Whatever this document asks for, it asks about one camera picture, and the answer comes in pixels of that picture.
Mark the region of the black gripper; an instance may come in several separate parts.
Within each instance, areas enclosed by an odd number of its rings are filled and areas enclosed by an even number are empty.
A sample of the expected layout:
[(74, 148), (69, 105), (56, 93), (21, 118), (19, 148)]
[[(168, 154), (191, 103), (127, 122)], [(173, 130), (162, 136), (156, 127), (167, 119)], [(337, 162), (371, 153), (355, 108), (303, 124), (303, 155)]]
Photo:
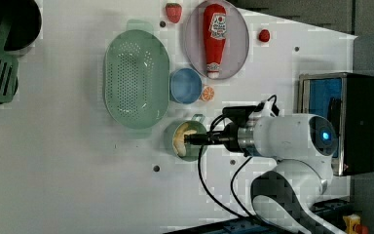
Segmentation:
[[(222, 114), (211, 124), (209, 138), (206, 134), (191, 134), (184, 137), (184, 142), (192, 145), (219, 145), (223, 144), (230, 152), (246, 153), (247, 150), (239, 143), (239, 132), (246, 128), (249, 116), (256, 109), (255, 105), (228, 106), (222, 109)], [(214, 128), (217, 121), (229, 119), (230, 123), (222, 130)]]

